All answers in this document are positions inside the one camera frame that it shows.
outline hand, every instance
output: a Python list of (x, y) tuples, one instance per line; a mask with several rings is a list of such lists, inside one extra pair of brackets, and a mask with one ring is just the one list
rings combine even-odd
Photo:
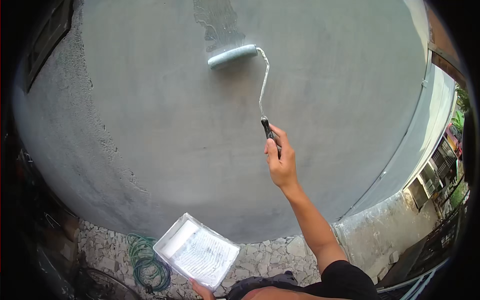
[[(273, 183), (284, 191), (284, 189), (298, 185), (295, 151), (290, 146), (285, 131), (272, 124), (270, 124), (270, 129), (276, 136), (275, 140), (267, 139), (264, 153), (268, 154), (267, 164)], [(277, 145), (281, 147), (280, 159)]]
[(202, 286), (195, 279), (190, 278), (190, 282), (193, 285), (193, 290), (202, 297), (204, 300), (215, 300), (215, 296), (213, 295), (212, 291), (207, 289), (206, 287)]

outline gravel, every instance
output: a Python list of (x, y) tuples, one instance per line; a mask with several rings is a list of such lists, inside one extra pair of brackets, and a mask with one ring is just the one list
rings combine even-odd
[[(104, 271), (136, 290), (144, 299), (152, 299), (144, 288), (136, 285), (133, 266), (128, 257), (127, 237), (107, 228), (83, 221), (78, 237), (79, 251), (85, 251), (89, 267)], [(250, 276), (275, 276), (292, 271), (300, 286), (320, 281), (317, 262), (303, 236), (266, 240), (261, 243), (240, 244), (241, 250), (231, 271), (215, 291), (215, 296), (228, 293), (237, 282)], [(176, 272), (171, 272), (170, 286), (157, 293), (174, 299), (196, 299), (191, 283)]]

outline black shirt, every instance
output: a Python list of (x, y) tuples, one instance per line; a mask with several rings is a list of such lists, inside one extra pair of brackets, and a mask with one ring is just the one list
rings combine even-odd
[(352, 300), (378, 299), (373, 282), (362, 270), (347, 261), (335, 261), (322, 273), (322, 281), (306, 287), (296, 285), (293, 276), (280, 274), (274, 277), (250, 277), (238, 281), (227, 295), (228, 300), (240, 300), (249, 291), (273, 286), (303, 292), (319, 297), (345, 298)]

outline paint roller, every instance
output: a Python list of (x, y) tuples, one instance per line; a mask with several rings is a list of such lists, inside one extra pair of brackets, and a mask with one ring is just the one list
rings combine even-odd
[(260, 99), (258, 100), (258, 105), (260, 106), (260, 112), (262, 113), (262, 117), (260, 118), (260, 122), (262, 123), (264, 129), (265, 129), (265, 135), (267, 139), (273, 139), (273, 132), (270, 129), (270, 126), (268, 125), (268, 119), (266, 115), (264, 115), (264, 109), (262, 108), (262, 98), (264, 96), (265, 92), (265, 84), (267, 82), (267, 77), (268, 77), (268, 70), (270, 69), (270, 64), (268, 63), (267, 56), (265, 55), (265, 52), (257, 47), (254, 44), (251, 45), (245, 45), (242, 47), (238, 47), (226, 52), (223, 52), (221, 54), (218, 54), (216, 56), (213, 56), (208, 60), (208, 65), (212, 70), (217, 70), (221, 69), (225, 66), (227, 66), (229, 63), (232, 61), (238, 60), (238, 59), (244, 59), (248, 57), (254, 57), (258, 55), (258, 52), (261, 53), (267, 67), (265, 70), (265, 77), (264, 77), (264, 83), (262, 84), (262, 91), (260, 92)]

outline sleeve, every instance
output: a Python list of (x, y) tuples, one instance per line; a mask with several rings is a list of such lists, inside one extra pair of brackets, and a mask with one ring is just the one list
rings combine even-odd
[(335, 261), (322, 273), (324, 296), (353, 300), (378, 299), (372, 280), (347, 261)]

